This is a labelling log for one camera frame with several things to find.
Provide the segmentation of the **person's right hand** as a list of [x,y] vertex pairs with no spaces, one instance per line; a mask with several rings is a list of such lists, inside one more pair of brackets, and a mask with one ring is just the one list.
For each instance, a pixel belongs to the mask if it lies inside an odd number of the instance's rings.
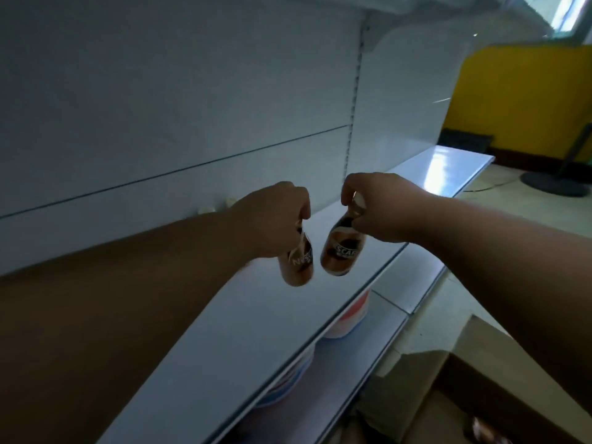
[[418,243],[427,230],[427,215],[438,197],[394,173],[352,173],[376,175],[372,201],[365,196],[366,212],[373,211],[377,232],[362,232],[387,243]]

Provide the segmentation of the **person's left hand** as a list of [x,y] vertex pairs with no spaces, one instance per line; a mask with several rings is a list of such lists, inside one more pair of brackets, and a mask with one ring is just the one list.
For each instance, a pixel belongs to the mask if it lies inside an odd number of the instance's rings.
[[300,236],[291,236],[291,186],[281,181],[264,187],[225,212],[236,233],[232,242],[248,260],[277,257],[298,246]]

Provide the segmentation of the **brown coffee drink bottle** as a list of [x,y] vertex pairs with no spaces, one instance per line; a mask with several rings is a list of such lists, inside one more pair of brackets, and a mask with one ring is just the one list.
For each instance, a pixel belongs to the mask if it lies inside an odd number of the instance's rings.
[[320,260],[322,268],[334,276],[350,272],[366,243],[366,234],[347,226],[346,213],[330,230]]
[[304,232],[302,220],[297,223],[300,241],[296,248],[277,257],[283,280],[289,286],[306,285],[314,274],[314,259],[312,244]]

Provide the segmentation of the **person's left forearm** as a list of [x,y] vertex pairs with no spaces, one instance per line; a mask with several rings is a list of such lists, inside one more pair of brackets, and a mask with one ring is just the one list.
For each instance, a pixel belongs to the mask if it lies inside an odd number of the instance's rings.
[[94,444],[260,246],[209,214],[0,276],[0,444]]

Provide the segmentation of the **person's right forearm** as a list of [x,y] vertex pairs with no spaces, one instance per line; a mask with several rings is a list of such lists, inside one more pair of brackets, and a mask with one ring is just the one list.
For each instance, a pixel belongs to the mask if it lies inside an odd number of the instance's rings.
[[592,238],[426,194],[413,240],[592,416]]

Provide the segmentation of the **white metal shelving unit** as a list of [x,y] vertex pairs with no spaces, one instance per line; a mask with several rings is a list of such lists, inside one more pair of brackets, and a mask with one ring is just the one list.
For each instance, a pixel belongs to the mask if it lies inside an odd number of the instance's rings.
[[[0,0],[0,275],[196,215],[281,180],[305,186],[314,278],[276,259],[221,290],[94,444],[317,444],[409,315],[378,292],[349,337],[322,335],[382,275],[433,257],[369,239],[351,273],[320,255],[342,180],[390,171],[456,196],[490,157],[435,146],[465,57],[540,41],[524,0]],[[280,402],[255,404],[316,345]]]

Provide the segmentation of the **white red blue tub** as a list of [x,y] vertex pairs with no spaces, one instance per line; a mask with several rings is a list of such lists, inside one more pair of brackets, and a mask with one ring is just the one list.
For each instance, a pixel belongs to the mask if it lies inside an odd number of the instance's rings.
[[287,397],[312,364],[315,348],[315,344],[310,346],[292,368],[255,404],[254,409],[269,407]]
[[341,339],[352,332],[364,320],[369,308],[371,290],[361,295],[350,308],[329,328],[324,339]]

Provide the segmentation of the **black fan stand base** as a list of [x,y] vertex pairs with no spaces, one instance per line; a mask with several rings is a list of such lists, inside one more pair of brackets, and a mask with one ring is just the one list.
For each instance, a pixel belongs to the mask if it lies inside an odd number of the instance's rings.
[[519,180],[526,186],[544,193],[565,198],[585,198],[590,194],[589,187],[573,179],[565,178],[565,174],[568,166],[573,163],[590,135],[592,135],[592,122],[588,122],[583,127],[555,174],[528,171],[521,174]]

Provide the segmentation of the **brown cardboard box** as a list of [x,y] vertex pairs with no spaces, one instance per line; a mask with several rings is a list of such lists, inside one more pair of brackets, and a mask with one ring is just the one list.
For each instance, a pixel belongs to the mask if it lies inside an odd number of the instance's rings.
[[592,416],[508,335],[472,316],[451,351],[404,354],[357,411],[392,444],[592,444]]

